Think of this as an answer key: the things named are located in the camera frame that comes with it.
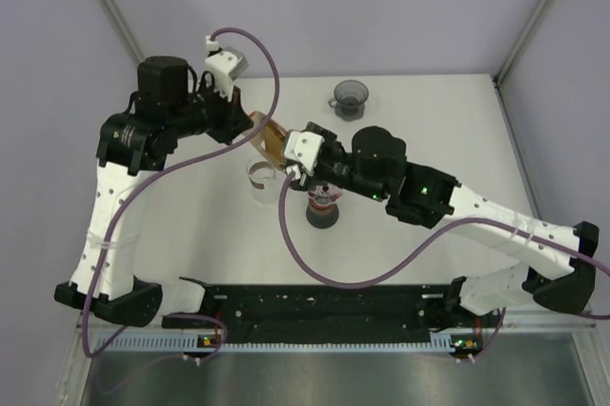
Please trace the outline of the orange coffee filter box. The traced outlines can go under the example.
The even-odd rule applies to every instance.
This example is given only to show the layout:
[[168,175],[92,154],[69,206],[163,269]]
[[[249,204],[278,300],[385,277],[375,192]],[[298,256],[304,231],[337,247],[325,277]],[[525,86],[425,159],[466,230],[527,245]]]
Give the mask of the orange coffee filter box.
[[251,145],[257,152],[270,162],[277,170],[283,172],[286,158],[283,154],[287,131],[274,120],[270,120],[265,127],[251,140]]

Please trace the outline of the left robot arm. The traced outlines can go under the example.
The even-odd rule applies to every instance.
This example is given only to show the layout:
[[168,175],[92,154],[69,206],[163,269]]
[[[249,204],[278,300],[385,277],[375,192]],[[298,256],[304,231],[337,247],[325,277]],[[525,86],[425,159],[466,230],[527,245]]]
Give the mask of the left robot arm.
[[253,126],[241,106],[236,78],[248,63],[236,51],[216,51],[189,80],[189,63],[153,56],[137,67],[128,108],[100,129],[97,187],[86,244],[55,301],[120,326],[145,327],[159,312],[163,288],[133,273],[146,207],[141,185],[158,176],[182,138],[207,134],[229,145]]

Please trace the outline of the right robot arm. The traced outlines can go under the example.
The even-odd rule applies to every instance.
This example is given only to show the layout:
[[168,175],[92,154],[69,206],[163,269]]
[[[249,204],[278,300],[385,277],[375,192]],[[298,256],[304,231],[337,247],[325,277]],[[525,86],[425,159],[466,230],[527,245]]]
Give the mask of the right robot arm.
[[444,298],[447,318],[458,326],[478,315],[534,302],[565,315],[585,316],[595,290],[599,228],[588,222],[560,226],[510,210],[476,193],[456,177],[411,162],[407,144],[379,126],[357,131],[344,148],[336,134],[310,123],[290,131],[282,147],[286,180],[280,191],[310,191],[330,184],[385,205],[397,221],[432,230],[432,235],[389,272],[348,283],[314,271],[290,238],[285,204],[278,209],[280,230],[297,265],[314,280],[338,289],[373,287],[395,276],[442,235],[454,232],[517,263],[507,269],[454,279]]

